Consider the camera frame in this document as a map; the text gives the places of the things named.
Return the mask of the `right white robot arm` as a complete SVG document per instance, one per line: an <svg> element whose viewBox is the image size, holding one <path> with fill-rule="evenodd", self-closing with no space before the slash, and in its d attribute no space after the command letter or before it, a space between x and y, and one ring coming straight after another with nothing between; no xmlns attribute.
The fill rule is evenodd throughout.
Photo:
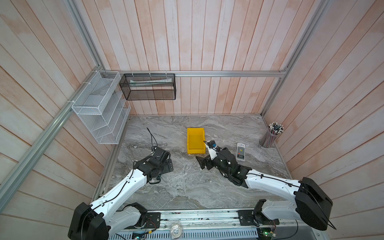
<svg viewBox="0 0 384 240"><path fill-rule="evenodd" d="M289 219L302 221L319 231L325 231L328 227L335 228L330 221L333 201L310 178L290 180L264 174L238 164L227 148L209 149L209 155L196 159L201 169L217 169L235 186L262 190L284 199L281 203L259 200L252 212L256 226L278 219Z"/></svg>

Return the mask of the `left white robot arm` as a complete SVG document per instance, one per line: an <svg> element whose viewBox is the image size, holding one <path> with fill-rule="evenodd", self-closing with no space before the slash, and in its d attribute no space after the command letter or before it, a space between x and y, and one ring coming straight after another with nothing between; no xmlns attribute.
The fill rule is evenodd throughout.
<svg viewBox="0 0 384 240"><path fill-rule="evenodd" d="M68 238L71 240L107 240L127 227L145 226L147 209L133 203L119 208L137 190L163 174L173 171L171 154L159 147L135 162L128 175L109 192L90 204L81 203L75 210Z"/></svg>

